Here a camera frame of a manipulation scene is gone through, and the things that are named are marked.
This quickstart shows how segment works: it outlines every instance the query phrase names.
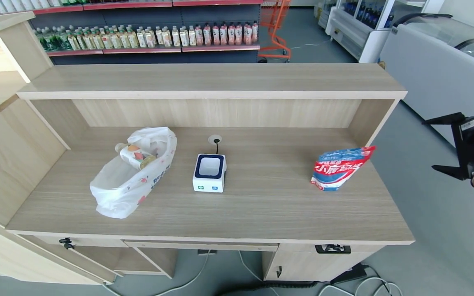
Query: power cord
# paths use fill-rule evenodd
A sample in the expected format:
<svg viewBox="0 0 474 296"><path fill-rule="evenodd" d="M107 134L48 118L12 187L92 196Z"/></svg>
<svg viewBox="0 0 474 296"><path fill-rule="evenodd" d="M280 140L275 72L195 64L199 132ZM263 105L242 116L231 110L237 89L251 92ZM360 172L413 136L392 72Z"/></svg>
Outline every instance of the power cord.
<svg viewBox="0 0 474 296"><path fill-rule="evenodd" d="M182 288L186 288L186 287L189 286L191 283L193 283L193 282L201 275L202 271L204 270L204 268L205 268L205 266L206 266L206 264L207 264L207 259L209 258L209 252L210 252L210 251L211 251L211 250L208 250L208 251L207 251L206 260L204 261L204 264L202 265L201 270L199 271L199 273L197 273L197 275L196 275L194 278L192 278L190 281L188 281L187 283L185 283L185 284L183 284L183 285L180 285L180 286L175 287L175 288L171 288L171 289L169 289L169 290L167 290L167 291L164 291L164 292L159 293L159 294L155 294L155 295L153 295L153 296L162 296L162 295L164 295L164 294L168 294L169 292L176 291L176 290L179 290L179 289L182 289ZM102 283L102 286L103 286L104 288L106 288L109 292L115 294L116 296L122 296L122 295L118 294L116 291L114 291L113 289L111 289L111 288L109 288L108 286L106 286L105 283Z"/></svg>
<svg viewBox="0 0 474 296"><path fill-rule="evenodd" d="M244 260L243 260L243 258L242 258L241 251L239 251L239 257L241 257L241 262L242 262L242 264L244 265L244 267L245 267L246 269L248 269L248 271L249 271L256 279L258 279L259 281L263 281L263 280L262 280L260 277L258 277L255 273L253 273L253 271L245 264L245 262L244 262ZM279 294L277 294L277 291L276 291L274 288L270 287L270 289L275 293L275 295L279 296Z"/></svg>

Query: plastic bag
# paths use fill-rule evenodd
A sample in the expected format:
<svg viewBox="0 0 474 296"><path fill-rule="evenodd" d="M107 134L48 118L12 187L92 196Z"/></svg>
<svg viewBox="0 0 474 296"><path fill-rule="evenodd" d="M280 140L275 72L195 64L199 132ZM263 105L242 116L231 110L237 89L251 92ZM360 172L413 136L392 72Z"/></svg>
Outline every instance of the plastic bag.
<svg viewBox="0 0 474 296"><path fill-rule="evenodd" d="M169 170L177 149L177 137L167 127L135 131L128 143L152 153L156 160L141 171L124 162L120 156L104 165L90 186L98 203L96 210L107 217L124 219L133 213Z"/></svg>

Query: cabinet door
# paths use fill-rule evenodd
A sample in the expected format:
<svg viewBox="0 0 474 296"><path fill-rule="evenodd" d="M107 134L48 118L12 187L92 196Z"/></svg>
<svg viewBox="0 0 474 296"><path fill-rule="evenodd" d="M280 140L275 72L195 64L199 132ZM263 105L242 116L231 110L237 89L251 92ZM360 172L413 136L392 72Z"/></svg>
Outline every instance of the cabinet door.
<svg viewBox="0 0 474 296"><path fill-rule="evenodd" d="M373 253L263 252L265 281L331 281Z"/></svg>
<svg viewBox="0 0 474 296"><path fill-rule="evenodd" d="M22 238L0 230L0 275L20 281L99 284L89 274L46 256Z"/></svg>

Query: orange shopping cart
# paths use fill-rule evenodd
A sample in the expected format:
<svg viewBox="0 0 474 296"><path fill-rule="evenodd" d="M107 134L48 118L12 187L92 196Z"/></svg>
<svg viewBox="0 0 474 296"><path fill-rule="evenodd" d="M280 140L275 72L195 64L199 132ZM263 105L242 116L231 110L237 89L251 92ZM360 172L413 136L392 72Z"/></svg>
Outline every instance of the orange shopping cart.
<svg viewBox="0 0 474 296"><path fill-rule="evenodd" d="M284 17L290 8L290 0L265 0L261 6L261 26L268 28L268 35L270 36L271 46L261 47L258 56L263 58L286 58L285 62L290 62L292 51L287 47L286 41L277 35L277 31L281 28Z"/></svg>

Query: cable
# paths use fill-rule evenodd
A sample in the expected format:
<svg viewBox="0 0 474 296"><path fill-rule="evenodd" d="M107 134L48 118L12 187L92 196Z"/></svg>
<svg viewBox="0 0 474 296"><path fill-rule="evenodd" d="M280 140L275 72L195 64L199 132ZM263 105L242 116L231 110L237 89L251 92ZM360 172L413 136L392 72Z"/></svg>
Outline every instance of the cable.
<svg viewBox="0 0 474 296"><path fill-rule="evenodd" d="M206 266L206 264L207 264L207 259L209 258L209 253L210 253L210 252L211 252L211 250L208 250L208 251L207 251L206 260L204 261L204 264L202 265L201 270L200 270L199 273L197 273L197 275L196 275L194 278L192 278L189 282L187 282L187 283L185 283L185 284L183 284L183 285L180 285L180 286L178 286L178 287L171 288L171 289L169 289L169 290L167 290L167 291L164 291L164 292L161 292L161 293L159 293L159 294L155 294L155 295L153 295L153 296L162 296L162 295L164 295L164 294L168 294L169 292L176 291L176 290L179 290L179 289L182 289L182 288L186 288L188 285L190 285L192 282L194 282L194 281L201 275L202 271L204 270L204 268L205 268L205 266ZM115 292L113 289L107 287L107 286L105 285L105 283L102 283L102 286L103 286L104 288L106 288L109 292L115 294L116 296L122 296L122 295L118 294L117 292Z"/></svg>
<svg viewBox="0 0 474 296"><path fill-rule="evenodd" d="M250 268L248 268L248 266L245 264L244 260L242 259L241 251L239 251L239 257L241 257L241 262L242 262L242 264L244 265L244 267L245 267L246 269L248 269L248 271L249 271L256 279L258 279L259 281L263 281L263 280L260 279L255 273L253 273L253 271L252 271ZM275 295L279 296L279 294L277 294L277 291L276 291L274 288L270 287L270 289L275 293Z"/></svg>
<svg viewBox="0 0 474 296"><path fill-rule="evenodd" d="M370 280L380 280L380 281L382 281L382 284L376 289L376 291L374 291L374 293L372 294L372 296L376 296L376 295L380 292L381 288L387 287L387 286L388 286L388 289L389 289L389 296L391 295L390 286L396 287L397 290L398 290L398 292L399 292L399 294L400 294L400 296L403 296L403 293L402 293L400 287L398 287L398 286L397 286L396 284L394 284L394 283L385 281L385 280L382 279L381 277L368 277L368 278L364 279L364 280L358 285L358 287L356 288L356 291L354 292L354 294L352 294L352 293L350 293L350 292L348 292L348 291L345 291L344 289L338 288L338 287L336 287L336 286L334 286L334 285L326 285L325 287L323 287L323 288L321 289L321 291L319 291L318 296L321 296L321 294L323 294L323 292L324 292L325 290L327 290L327 288L334 288L335 290L339 290L339 291L341 291L341 292L344 292L345 294L348 294L349 296L358 296L358 291L360 290L360 287L361 287L364 283L366 283L367 281L370 281Z"/></svg>

